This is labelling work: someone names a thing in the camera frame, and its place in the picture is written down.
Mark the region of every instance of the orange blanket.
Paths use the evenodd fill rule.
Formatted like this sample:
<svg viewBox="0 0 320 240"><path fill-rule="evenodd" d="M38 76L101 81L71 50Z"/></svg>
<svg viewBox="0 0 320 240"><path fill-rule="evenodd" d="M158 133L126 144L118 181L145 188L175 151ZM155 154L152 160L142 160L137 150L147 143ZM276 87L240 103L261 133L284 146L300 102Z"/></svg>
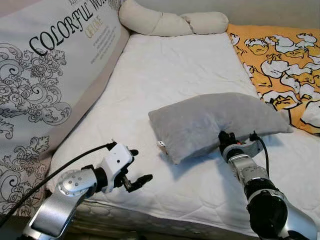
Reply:
<svg viewBox="0 0 320 240"><path fill-rule="evenodd" d="M229 24L227 33L261 99L320 134L320 29Z"/></svg>

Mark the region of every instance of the robotic arm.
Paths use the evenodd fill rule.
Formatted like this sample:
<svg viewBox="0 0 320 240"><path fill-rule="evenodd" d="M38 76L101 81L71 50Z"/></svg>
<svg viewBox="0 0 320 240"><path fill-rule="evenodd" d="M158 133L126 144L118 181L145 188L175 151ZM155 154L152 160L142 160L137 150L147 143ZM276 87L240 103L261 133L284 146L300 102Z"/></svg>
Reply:
<svg viewBox="0 0 320 240"><path fill-rule="evenodd" d="M138 151L116 142L109 144L108 150L97 168L89 165L63 174L54 193L43 202L18 239L59 240L73 219L76 207L84 199L100 191L111 192L122 185L130 193L153 178L152 175L144 175L131 183L126 174Z"/></svg>
<svg viewBox="0 0 320 240"><path fill-rule="evenodd" d="M264 240L316 240L314 221L290 204L267 171L253 161L263 149L260 142L241 144L233 133L224 131L219 139L223 159L243 186L252 230Z"/></svg>

